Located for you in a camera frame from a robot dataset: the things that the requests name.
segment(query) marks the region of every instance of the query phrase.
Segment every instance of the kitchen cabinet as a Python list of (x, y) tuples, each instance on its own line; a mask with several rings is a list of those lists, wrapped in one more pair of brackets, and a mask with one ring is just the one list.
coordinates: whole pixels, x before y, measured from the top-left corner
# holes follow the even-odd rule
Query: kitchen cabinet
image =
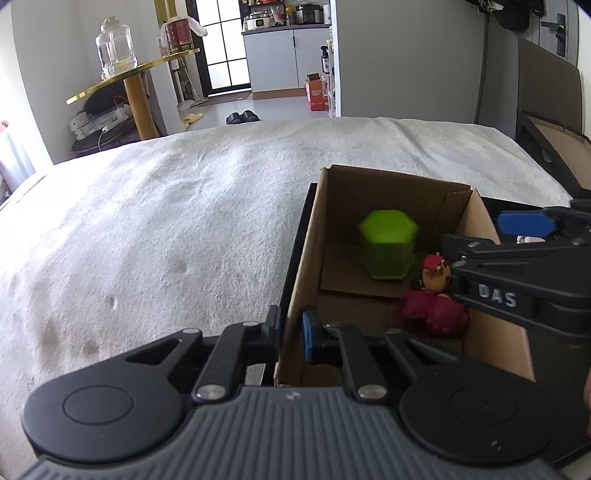
[(306, 88), (306, 79), (310, 73), (322, 74), (322, 51), (329, 39), (328, 28), (314, 30), (294, 30), (295, 60), (297, 62), (297, 79), (300, 88)]
[(320, 47), (328, 38), (329, 25), (244, 35), (252, 91), (305, 88), (308, 74), (322, 72)]
[(298, 88), (293, 30), (244, 36), (253, 92)]

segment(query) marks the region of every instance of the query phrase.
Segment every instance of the stain on blanket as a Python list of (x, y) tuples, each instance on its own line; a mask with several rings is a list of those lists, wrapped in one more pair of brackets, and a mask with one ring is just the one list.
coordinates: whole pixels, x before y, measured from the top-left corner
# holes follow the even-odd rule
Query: stain on blanket
[(35, 377), (31, 375), (27, 382), (27, 393), (31, 393), (35, 388), (35, 385), (37, 385), (37, 381), (35, 380)]
[(96, 340), (88, 340), (82, 345), (82, 353), (85, 356), (93, 356), (99, 353), (99, 344)]
[(53, 372), (60, 359), (60, 342), (56, 324), (49, 320), (41, 334), (41, 364), (43, 370)]
[(179, 273), (187, 272), (187, 261), (182, 258), (172, 257), (170, 260), (171, 266), (174, 271)]
[(14, 276), (10, 279), (10, 284), (8, 285), (8, 294), (10, 296), (14, 295), (15, 291), (17, 290), (19, 281), (20, 278), (18, 273), (15, 273)]
[(113, 295), (107, 295), (106, 304), (110, 309), (117, 308), (117, 299)]

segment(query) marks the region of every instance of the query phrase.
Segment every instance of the floor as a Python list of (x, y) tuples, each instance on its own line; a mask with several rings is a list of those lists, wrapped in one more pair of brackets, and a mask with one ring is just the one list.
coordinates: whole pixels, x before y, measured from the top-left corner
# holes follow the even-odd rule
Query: floor
[(209, 96), (207, 100), (203, 103), (200, 103), (199, 106), (211, 106), (217, 105), (218, 103), (228, 103), (228, 102), (237, 102), (238, 100), (246, 100), (252, 93), (252, 90), (247, 90), (245, 92), (231, 92), (231, 93), (224, 93), (223, 95), (213, 95)]
[(249, 96), (245, 100), (235, 102), (193, 107), (184, 113), (204, 114), (200, 121), (189, 126), (189, 131), (192, 131), (226, 125), (228, 115), (232, 112), (242, 113), (244, 110), (252, 110), (261, 121), (306, 120), (329, 116), (328, 112), (311, 112), (306, 97), (253, 100), (252, 96)]

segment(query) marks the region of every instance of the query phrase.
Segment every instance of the gold table top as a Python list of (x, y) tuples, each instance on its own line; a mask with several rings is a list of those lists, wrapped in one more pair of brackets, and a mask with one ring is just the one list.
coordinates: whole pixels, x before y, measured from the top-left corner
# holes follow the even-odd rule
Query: gold table top
[(186, 57), (187, 55), (191, 55), (193, 53), (198, 53), (198, 52), (199, 52), (199, 49), (194, 48), (193, 50), (185, 50), (185, 51), (182, 51), (179, 53), (173, 53), (172, 55), (166, 55), (165, 57), (161, 57), (159, 59), (149, 61), (148, 63), (143, 63), (142, 65), (138, 65), (134, 69), (127, 70), (127, 72), (123, 72), (118, 75), (115, 75), (114, 77), (111, 77), (110, 79), (104, 80), (104, 81), (84, 90), (84, 92), (80, 92), (77, 95), (74, 95), (73, 97), (68, 98), (68, 100), (66, 100), (66, 104), (71, 105), (75, 101), (80, 100), (82, 97), (85, 97), (86, 95), (91, 95), (91, 94), (95, 93), (97, 90), (100, 90), (101, 88), (106, 87), (107, 85), (110, 85), (111, 83), (115, 83), (120, 80), (124, 80), (126, 78), (137, 75), (138, 73), (144, 72), (152, 67), (155, 67), (156, 65), (160, 65), (161, 63), (164, 63), (165, 61), (178, 60), (182, 57)]

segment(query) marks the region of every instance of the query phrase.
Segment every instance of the green hexagonal object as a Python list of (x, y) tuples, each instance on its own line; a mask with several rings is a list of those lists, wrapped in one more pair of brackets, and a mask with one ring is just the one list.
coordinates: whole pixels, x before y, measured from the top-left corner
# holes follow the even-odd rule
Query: green hexagonal object
[(376, 280), (402, 280), (414, 264), (418, 225), (399, 210), (376, 210), (359, 224), (361, 262)]

